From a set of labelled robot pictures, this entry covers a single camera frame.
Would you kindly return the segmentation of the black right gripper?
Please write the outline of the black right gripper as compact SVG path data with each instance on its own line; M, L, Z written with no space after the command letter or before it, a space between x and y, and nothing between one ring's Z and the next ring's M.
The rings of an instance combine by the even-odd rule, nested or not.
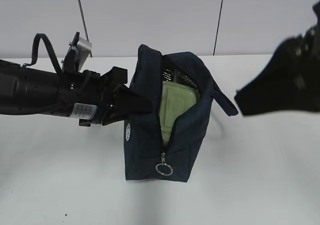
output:
M234 97L243 116L279 111L320 111L320 3L317 18L302 37L289 38L275 50L268 64Z

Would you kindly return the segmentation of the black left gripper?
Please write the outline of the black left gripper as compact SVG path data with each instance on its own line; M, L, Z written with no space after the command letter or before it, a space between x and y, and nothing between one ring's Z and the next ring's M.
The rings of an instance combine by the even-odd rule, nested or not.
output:
M150 100L126 87L128 70L112 67L107 73L85 70L64 73L58 98L62 107L56 109L59 117L79 119L79 125L107 126L126 119L127 115L150 114Z

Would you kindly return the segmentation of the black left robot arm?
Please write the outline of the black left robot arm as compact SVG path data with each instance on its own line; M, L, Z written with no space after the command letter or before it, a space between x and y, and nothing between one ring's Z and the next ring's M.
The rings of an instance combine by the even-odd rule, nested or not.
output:
M104 75L91 70L58 75L1 60L0 113L73 118L82 127L151 113L152 102L128 88L127 81L127 69L116 66Z

